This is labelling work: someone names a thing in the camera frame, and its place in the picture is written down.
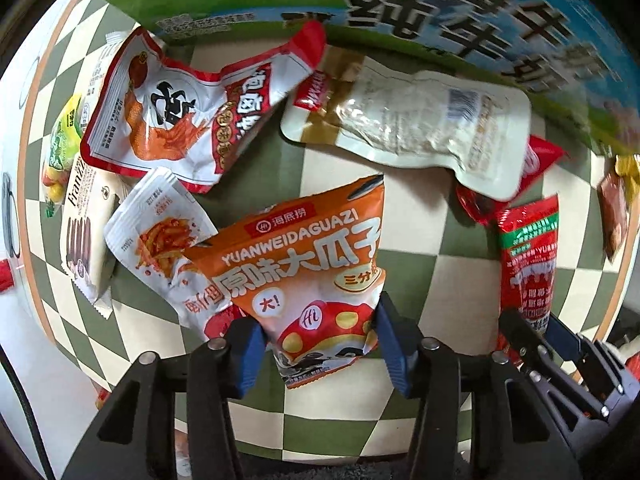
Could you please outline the red long snack packet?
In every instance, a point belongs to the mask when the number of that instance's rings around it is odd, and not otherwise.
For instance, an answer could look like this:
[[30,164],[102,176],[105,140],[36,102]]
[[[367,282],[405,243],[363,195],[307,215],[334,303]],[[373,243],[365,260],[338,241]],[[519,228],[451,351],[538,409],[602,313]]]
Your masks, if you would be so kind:
[[549,323],[559,238],[559,199],[552,195],[498,215],[500,310],[518,310],[543,334]]

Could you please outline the red chocolate snack packet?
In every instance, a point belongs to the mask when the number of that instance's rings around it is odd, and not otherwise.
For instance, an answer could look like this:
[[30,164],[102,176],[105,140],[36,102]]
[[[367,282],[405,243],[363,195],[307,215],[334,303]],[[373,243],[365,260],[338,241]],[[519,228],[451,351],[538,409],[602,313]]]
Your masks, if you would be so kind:
[[500,202],[500,200],[494,200],[457,183],[458,202],[473,221],[486,226],[492,220],[496,220],[498,215],[509,207],[510,203],[523,195],[552,165],[565,155],[566,151],[560,146],[541,139],[539,136],[530,136],[518,192],[510,200]]

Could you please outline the brown red snack packet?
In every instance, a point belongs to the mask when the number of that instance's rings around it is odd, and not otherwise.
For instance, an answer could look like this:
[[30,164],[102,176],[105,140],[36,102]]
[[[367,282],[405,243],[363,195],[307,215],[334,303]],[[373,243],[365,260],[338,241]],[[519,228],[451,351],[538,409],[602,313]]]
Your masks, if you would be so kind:
[[623,179],[610,171],[598,186],[603,249],[612,262],[627,235],[627,206]]

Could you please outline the orange sunflower seed bag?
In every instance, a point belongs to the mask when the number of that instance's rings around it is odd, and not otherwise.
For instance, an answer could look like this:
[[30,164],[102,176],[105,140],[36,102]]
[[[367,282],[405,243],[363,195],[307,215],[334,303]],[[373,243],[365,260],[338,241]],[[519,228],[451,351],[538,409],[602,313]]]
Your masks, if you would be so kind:
[[256,318],[290,389],[378,343],[384,194],[384,178],[374,174],[277,204],[184,253],[225,300]]

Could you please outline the yellow crinkled snack bag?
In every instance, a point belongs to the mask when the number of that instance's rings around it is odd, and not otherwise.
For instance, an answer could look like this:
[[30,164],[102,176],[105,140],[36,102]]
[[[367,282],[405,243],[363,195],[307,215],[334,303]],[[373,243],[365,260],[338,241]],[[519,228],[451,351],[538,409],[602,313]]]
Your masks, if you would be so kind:
[[640,191],[640,155],[617,155],[614,170],[623,179],[627,200],[632,202]]

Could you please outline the white franzzi cookie pack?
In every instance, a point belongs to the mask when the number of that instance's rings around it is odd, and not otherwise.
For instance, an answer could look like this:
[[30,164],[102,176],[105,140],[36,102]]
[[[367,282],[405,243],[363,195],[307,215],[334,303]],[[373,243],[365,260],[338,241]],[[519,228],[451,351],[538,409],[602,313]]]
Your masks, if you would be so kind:
[[102,318],[113,312],[111,278],[116,263],[104,230],[129,191],[118,174],[94,168],[80,155],[74,157],[63,205],[61,264]]

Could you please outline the silver spicy fish pouch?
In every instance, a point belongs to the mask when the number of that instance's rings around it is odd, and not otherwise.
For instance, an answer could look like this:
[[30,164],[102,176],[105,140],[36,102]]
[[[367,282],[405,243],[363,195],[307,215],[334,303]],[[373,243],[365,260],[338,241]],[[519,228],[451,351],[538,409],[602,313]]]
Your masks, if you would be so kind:
[[184,255],[216,234],[206,211],[167,168],[146,174],[104,228],[118,262],[166,300],[181,325],[205,340],[224,336],[242,316]]

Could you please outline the white beige pouch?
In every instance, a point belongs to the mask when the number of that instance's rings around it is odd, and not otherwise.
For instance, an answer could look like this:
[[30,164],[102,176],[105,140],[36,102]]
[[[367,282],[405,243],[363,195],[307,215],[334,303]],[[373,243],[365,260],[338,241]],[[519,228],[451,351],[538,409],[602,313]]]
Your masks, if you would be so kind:
[[447,168],[466,188],[505,202],[520,186],[531,119],[521,90],[431,70],[398,72],[330,47],[288,98],[281,131],[380,165]]

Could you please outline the green fruit candy bag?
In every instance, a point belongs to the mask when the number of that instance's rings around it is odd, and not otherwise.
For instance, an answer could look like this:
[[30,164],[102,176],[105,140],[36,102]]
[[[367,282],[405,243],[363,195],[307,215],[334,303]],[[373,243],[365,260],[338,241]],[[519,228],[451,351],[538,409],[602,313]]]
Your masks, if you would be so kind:
[[76,118],[82,95],[74,93],[55,119],[49,136],[49,151],[40,169],[40,183],[47,218],[52,218],[63,203],[70,168],[79,151],[81,128]]

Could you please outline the white red shrimp snack bag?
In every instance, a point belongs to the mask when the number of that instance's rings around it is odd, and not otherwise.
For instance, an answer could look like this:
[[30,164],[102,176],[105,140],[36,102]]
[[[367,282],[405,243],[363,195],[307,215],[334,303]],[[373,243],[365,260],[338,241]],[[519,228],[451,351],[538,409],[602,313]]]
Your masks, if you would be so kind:
[[81,157],[127,177],[164,167],[189,191],[206,193],[314,72],[325,48],[323,25],[309,21],[285,44],[207,73],[168,58],[138,27],[103,77]]

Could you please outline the cardboard milk box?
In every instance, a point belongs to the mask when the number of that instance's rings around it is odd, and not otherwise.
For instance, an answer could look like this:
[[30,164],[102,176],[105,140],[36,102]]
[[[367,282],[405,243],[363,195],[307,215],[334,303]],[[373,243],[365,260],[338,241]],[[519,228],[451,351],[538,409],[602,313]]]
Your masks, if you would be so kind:
[[590,0],[105,0],[167,41],[315,20],[368,44],[505,81],[601,153],[639,148],[639,51]]

